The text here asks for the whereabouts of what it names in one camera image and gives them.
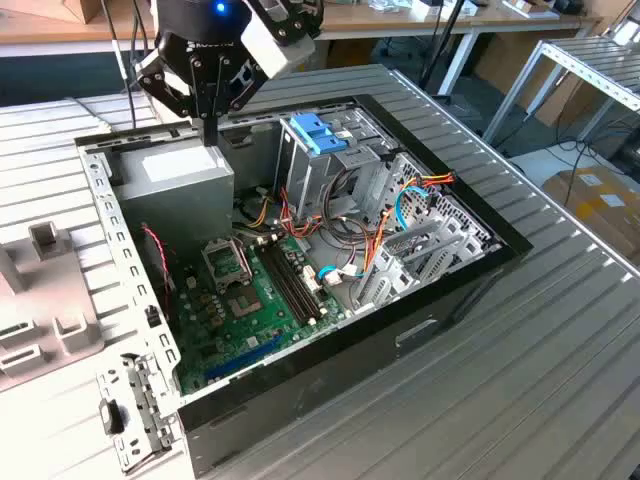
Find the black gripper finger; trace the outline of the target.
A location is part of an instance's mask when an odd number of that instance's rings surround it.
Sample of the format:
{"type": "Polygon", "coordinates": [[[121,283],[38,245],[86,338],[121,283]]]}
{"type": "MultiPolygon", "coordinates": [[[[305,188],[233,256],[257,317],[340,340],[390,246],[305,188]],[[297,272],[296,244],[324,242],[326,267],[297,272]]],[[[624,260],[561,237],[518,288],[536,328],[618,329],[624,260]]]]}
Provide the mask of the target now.
{"type": "Polygon", "coordinates": [[[181,118],[189,117],[204,146],[210,146],[211,99],[194,56],[149,54],[137,65],[143,90],[181,118]]]}
{"type": "Polygon", "coordinates": [[[220,58],[211,104],[211,146],[218,144],[219,118],[241,110],[265,82],[265,72],[250,55],[220,58]]]}

